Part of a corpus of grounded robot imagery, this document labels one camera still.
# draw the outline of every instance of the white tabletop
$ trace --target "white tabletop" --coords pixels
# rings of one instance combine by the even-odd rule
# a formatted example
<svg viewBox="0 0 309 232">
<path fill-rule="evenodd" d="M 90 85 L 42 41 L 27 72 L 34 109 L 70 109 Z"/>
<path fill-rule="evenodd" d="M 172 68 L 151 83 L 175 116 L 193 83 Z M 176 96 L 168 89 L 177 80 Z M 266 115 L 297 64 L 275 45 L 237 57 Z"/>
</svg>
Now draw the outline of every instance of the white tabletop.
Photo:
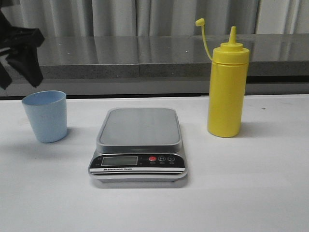
<svg viewBox="0 0 309 232">
<path fill-rule="evenodd" d="M 104 188 L 87 167 L 108 110 L 175 109 L 181 188 Z M 309 231 L 309 95 L 245 97 L 237 137 L 206 130 L 208 97 L 68 100 L 68 136 L 37 142 L 21 101 L 0 101 L 1 232 Z"/>
</svg>

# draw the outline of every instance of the granite countertop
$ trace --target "granite countertop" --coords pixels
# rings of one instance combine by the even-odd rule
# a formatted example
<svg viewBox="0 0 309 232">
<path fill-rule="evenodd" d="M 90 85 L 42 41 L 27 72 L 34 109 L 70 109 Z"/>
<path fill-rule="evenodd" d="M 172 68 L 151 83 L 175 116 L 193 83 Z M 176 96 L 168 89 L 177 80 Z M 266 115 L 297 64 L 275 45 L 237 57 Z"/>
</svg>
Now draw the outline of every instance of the granite countertop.
<svg viewBox="0 0 309 232">
<path fill-rule="evenodd" d="M 237 39 L 251 51 L 248 80 L 302 76 L 308 82 L 309 34 L 252 34 L 238 35 Z M 207 40 L 212 51 L 226 42 L 228 35 L 208 36 Z M 201 36 L 46 38 L 38 48 L 38 59 L 46 83 L 208 82 L 211 72 Z M 2 63 L 13 84 L 25 83 L 21 75 Z"/>
</svg>

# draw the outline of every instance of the light blue cup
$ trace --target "light blue cup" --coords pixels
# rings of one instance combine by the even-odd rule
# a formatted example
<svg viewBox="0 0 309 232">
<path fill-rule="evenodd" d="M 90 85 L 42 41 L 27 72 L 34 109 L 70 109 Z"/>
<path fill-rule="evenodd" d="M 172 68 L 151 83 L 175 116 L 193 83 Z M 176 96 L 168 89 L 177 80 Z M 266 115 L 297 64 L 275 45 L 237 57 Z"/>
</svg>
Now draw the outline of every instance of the light blue cup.
<svg viewBox="0 0 309 232">
<path fill-rule="evenodd" d="M 67 101 L 64 92 L 33 93 L 26 96 L 22 104 L 37 140 L 51 143 L 66 136 Z"/>
</svg>

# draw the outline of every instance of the gray curtain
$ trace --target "gray curtain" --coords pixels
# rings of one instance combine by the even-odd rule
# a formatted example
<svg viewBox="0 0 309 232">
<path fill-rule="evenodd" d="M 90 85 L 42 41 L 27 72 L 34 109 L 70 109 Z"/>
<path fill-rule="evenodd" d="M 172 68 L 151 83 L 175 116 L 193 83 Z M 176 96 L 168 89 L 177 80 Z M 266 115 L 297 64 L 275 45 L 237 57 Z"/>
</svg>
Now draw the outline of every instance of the gray curtain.
<svg viewBox="0 0 309 232">
<path fill-rule="evenodd" d="M 44 36 L 309 33 L 308 0 L 3 0 L 12 25 L 40 28 Z"/>
</svg>

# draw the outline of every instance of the digital kitchen scale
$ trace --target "digital kitchen scale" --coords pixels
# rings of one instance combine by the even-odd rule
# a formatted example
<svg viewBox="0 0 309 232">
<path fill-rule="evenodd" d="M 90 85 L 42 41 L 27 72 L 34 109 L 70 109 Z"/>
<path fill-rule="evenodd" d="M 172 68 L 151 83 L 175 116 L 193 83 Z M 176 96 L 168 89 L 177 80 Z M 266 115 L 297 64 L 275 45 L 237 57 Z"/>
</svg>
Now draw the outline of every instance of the digital kitchen scale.
<svg viewBox="0 0 309 232">
<path fill-rule="evenodd" d="M 176 112 L 110 110 L 88 172 L 102 182 L 172 182 L 185 177 L 186 157 Z"/>
</svg>

